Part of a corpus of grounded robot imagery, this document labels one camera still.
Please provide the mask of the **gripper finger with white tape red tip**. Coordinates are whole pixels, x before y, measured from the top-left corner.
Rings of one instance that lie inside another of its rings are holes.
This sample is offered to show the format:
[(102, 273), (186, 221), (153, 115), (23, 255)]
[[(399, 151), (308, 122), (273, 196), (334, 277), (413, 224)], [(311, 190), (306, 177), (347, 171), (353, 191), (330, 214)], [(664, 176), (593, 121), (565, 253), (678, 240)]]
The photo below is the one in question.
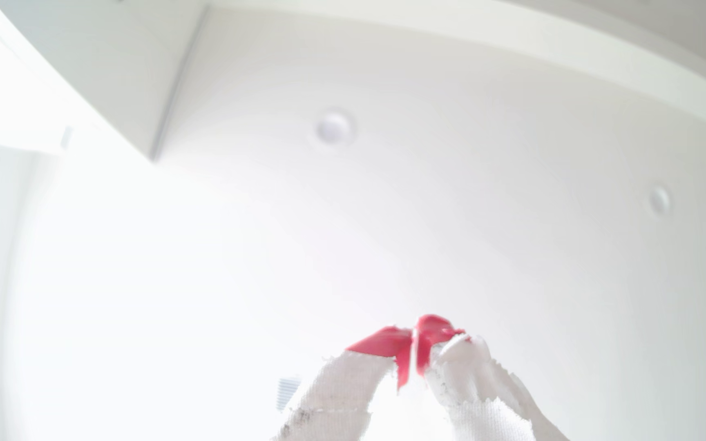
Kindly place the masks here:
[(409, 379), (413, 331), (385, 326), (328, 359), (289, 402), (277, 440), (360, 440), (381, 383)]
[(446, 412), (453, 440), (567, 440), (485, 340), (446, 318), (417, 320), (417, 374)]

